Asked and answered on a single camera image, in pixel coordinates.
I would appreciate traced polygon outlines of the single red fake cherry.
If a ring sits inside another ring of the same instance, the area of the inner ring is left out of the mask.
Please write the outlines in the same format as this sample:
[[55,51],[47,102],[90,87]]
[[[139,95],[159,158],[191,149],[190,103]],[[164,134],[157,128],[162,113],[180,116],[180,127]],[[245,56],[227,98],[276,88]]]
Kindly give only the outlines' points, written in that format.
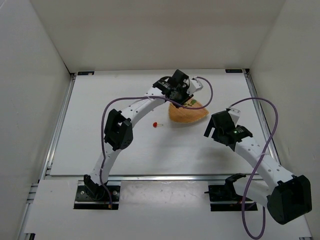
[[163,126],[163,124],[154,122],[154,123],[152,124],[152,126],[153,126],[154,128],[157,128],[157,127]]

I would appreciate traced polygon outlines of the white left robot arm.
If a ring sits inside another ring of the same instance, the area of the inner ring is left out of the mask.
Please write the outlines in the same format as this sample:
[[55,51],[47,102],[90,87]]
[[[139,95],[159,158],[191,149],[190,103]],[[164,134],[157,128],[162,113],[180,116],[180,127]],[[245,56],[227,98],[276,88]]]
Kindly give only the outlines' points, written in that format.
[[90,174],[84,175],[87,194],[95,201],[111,196],[106,189],[109,173],[119,153],[133,141],[133,128],[145,115],[166,101],[173,101],[178,108],[191,99],[195,92],[202,89],[202,84],[180,70],[173,76],[165,76],[156,81],[142,99],[122,110],[112,109],[105,119],[102,116],[101,155]]

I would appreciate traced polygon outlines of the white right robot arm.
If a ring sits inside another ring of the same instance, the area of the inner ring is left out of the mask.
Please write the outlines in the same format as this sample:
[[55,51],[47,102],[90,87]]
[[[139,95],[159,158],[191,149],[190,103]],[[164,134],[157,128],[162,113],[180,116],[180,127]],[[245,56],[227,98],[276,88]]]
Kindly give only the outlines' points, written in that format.
[[253,134],[238,125],[240,111],[231,108],[211,115],[204,136],[229,147],[246,160],[264,180],[252,181],[247,198],[265,207],[279,224],[288,222],[312,210],[311,183],[304,175],[296,176],[263,153]]

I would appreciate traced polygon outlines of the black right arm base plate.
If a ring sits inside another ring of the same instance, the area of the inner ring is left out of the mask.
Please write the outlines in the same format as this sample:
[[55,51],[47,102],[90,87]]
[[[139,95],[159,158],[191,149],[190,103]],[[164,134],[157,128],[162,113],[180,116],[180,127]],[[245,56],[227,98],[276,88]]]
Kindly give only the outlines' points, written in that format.
[[230,193],[224,185],[209,185],[211,212],[240,212],[242,210],[242,196]]

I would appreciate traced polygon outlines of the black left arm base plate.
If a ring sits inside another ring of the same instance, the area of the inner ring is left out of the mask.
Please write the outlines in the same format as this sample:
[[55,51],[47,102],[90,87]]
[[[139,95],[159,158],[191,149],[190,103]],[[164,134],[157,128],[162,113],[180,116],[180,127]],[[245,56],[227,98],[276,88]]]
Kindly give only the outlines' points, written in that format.
[[88,188],[79,183],[76,189],[73,208],[75,210],[118,210],[121,194],[121,185],[116,182],[112,185],[107,185],[112,198],[112,205],[110,205],[110,198],[104,188],[98,193],[91,193]]

